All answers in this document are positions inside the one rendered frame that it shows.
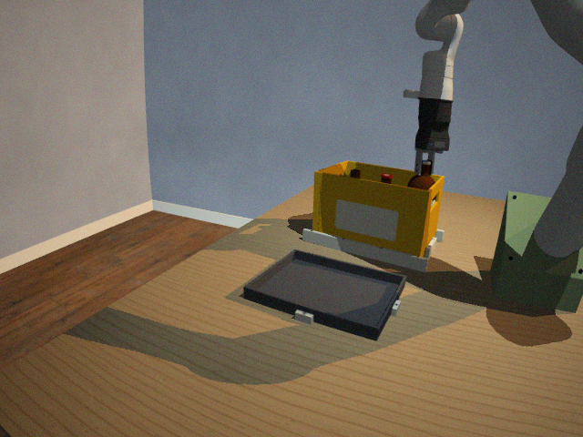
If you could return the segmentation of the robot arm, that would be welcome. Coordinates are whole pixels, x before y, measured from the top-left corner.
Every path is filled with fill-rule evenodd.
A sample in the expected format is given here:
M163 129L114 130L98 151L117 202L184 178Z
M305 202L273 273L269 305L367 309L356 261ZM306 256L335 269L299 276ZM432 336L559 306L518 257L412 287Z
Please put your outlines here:
M453 79L463 13L472 0L429 0L415 21L425 40L443 42L423 55L422 76ZM583 65L583 0L530 0L551 39ZM548 255L563 258L583 247L583 126L569 153L566 174L537 222L534 237Z

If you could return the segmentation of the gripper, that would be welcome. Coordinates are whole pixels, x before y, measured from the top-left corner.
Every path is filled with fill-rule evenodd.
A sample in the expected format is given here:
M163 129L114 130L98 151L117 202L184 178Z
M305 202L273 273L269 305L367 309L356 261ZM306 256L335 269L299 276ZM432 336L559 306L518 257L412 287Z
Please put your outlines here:
M419 97L420 96L420 97ZM431 161L429 175L434 174L435 152L449 150L448 133L451 122L453 79L442 76L422 76L420 91L406 89L404 96L419 99L419 129L415 137L414 173L422 175L423 152Z

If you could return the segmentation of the brown glass bottle with white label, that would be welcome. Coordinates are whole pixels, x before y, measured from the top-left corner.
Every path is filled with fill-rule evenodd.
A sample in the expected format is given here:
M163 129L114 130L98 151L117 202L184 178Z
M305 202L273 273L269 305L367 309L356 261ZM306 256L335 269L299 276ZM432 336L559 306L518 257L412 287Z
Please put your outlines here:
M422 190L428 190L435 181L433 178L429 176L429 169L430 169L431 161L423 160L422 166L422 175L415 175L413 176L409 182L407 187L415 187Z

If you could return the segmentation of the yellow crate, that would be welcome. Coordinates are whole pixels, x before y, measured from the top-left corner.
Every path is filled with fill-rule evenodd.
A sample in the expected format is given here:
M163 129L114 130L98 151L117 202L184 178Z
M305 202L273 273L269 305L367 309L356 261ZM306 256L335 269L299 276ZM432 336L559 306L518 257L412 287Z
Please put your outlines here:
M351 178L351 169L361 170L361 178ZM381 182L381 174L392 175L392 184ZM415 175L353 161L315 171L312 230L424 258L435 238L445 177L429 175L436 182L422 190L407 187Z

